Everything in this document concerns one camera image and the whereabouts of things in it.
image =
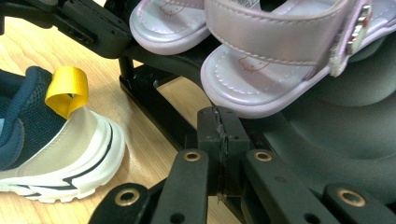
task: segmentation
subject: sandal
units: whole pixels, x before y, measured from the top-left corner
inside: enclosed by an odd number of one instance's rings
[[[161,55],[184,52],[210,35],[204,0],[142,0],[129,24],[140,46]]]
[[[275,114],[396,29],[395,0],[288,0],[271,13],[241,2],[205,0],[207,26],[223,45],[201,69],[208,98],[240,118]]]

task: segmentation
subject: black plastic bracket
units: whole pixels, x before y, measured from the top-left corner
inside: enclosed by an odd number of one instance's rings
[[[42,28],[56,26],[105,58],[119,58],[133,40],[123,20],[91,0],[2,0],[0,34],[5,31],[4,17],[22,18]]]

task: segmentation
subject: sandal strap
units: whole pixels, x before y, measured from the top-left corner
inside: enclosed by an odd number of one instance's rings
[[[205,0],[206,24],[223,44],[248,56],[270,63],[318,66],[329,60],[336,39],[337,53],[344,53],[341,48],[352,32],[349,26],[355,23],[351,17],[361,10],[356,5],[368,1],[339,0],[321,14],[292,16],[252,10],[229,0]]]
[[[199,8],[204,9],[204,0],[166,0],[167,3],[178,5],[182,7],[192,7],[192,8]]]

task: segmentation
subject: velcro strap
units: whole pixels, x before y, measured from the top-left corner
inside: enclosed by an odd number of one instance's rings
[[[229,0],[205,0],[206,24],[223,44],[270,63],[318,65],[332,47],[348,1],[317,15],[253,10]]]

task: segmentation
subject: metal rivet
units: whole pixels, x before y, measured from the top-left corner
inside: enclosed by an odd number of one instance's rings
[[[350,204],[352,206],[363,207],[366,205],[364,198],[355,191],[349,189],[339,189],[337,195],[344,203]]]
[[[187,152],[184,154],[184,160],[186,161],[198,161],[201,159],[201,155],[198,152]]]
[[[128,206],[135,202],[140,197],[140,193],[137,189],[123,189],[116,195],[116,204],[119,206]]]
[[[259,161],[271,161],[272,156],[267,152],[256,152],[254,153],[254,157]]]

